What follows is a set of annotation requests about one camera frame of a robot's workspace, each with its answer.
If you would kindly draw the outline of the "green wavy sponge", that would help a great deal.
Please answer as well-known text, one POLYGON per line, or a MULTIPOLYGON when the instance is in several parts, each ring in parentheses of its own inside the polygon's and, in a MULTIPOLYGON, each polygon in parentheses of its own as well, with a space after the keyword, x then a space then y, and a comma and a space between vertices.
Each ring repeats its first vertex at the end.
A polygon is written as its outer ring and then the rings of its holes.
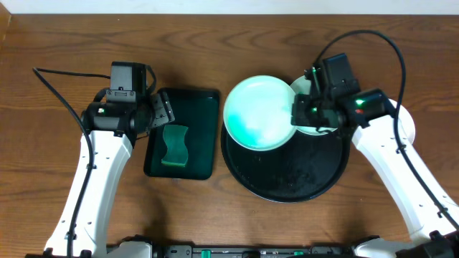
POLYGON ((165 166, 185 167, 189 160, 189 152, 185 143, 188 128, 183 125, 166 125, 163 130, 163 140, 166 154, 161 159, 165 166))

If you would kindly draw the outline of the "pale green plate bottom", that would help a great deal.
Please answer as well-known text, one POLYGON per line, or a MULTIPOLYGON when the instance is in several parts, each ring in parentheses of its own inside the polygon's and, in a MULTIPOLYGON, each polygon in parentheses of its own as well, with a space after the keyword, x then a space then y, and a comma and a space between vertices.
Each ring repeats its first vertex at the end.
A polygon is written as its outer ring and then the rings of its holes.
POLYGON ((224 103, 223 121, 230 137, 252 151, 271 151, 295 134, 291 124, 293 89, 269 75, 238 83, 224 103))

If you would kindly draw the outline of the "white plate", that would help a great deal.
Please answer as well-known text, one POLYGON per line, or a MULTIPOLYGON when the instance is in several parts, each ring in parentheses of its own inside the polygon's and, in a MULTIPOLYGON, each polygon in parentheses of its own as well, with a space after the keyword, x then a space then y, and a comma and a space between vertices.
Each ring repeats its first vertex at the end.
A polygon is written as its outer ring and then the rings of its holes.
POLYGON ((415 141, 415 134, 416 134, 416 129, 415 129, 415 122, 408 112, 408 110, 403 107, 402 105, 400 106, 399 109, 399 117, 398 117, 398 131, 399 131, 399 137, 402 140, 409 141, 410 144, 413 144, 415 141))

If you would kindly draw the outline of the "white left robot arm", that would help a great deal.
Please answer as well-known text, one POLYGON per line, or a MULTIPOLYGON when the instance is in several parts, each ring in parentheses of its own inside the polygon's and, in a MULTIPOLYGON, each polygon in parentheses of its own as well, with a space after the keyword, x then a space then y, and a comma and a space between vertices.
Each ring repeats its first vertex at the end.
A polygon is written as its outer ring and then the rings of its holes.
POLYGON ((42 257, 158 257, 151 240, 135 235, 107 247, 108 222, 120 176, 138 139, 151 129, 174 121, 165 93, 155 91, 151 66, 113 62, 110 85, 78 115, 43 77, 34 74, 68 109, 82 131, 77 170, 60 220, 42 257))

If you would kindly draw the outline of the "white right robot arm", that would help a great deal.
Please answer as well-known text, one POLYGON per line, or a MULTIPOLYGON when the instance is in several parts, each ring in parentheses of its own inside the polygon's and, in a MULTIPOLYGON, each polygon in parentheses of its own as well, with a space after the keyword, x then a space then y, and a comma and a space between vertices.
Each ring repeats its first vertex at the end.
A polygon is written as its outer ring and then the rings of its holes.
POLYGON ((362 91, 345 54, 315 64, 291 87, 292 124, 308 135, 350 138, 394 199, 411 242, 375 236, 351 248, 355 257, 457 257, 458 205, 413 147, 408 111, 380 89, 362 91))

